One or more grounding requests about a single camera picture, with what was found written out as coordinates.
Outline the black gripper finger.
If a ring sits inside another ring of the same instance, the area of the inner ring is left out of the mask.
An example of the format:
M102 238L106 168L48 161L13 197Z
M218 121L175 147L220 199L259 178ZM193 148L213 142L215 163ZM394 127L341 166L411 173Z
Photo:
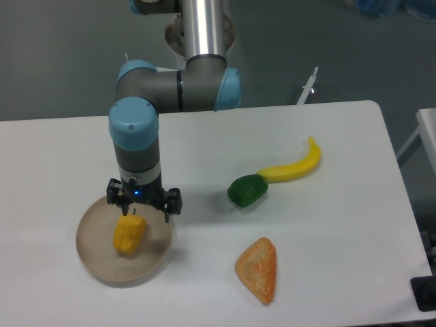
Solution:
M116 205L122 211L122 215L126 216L129 212L129 201L123 192L123 184L121 181L111 178L106 188L106 201L110 205Z
M179 188L169 190L162 189L158 192L153 207L164 214L166 223L170 222L172 215L179 215L183 206L181 191Z

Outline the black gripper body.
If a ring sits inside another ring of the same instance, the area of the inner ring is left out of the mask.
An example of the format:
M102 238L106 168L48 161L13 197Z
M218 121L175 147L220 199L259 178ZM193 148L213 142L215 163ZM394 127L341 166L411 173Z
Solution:
M121 182L123 186L124 202L128 204L139 203L153 206L164 205L164 189L160 176L153 182L144 185L138 185L134 183L134 180L129 182L121 180Z

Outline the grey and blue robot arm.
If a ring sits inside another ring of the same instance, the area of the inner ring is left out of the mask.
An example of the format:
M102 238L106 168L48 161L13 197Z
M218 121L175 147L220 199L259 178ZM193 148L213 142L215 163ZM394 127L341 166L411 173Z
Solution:
M110 179L106 199L129 212L150 205L166 219L182 209L181 192L161 181L159 114L229 110L240 106L239 70L226 59L225 14L221 1L130 1L137 14L180 14L185 67L160 72L150 62L126 61L116 80L116 101L108 115L120 179Z

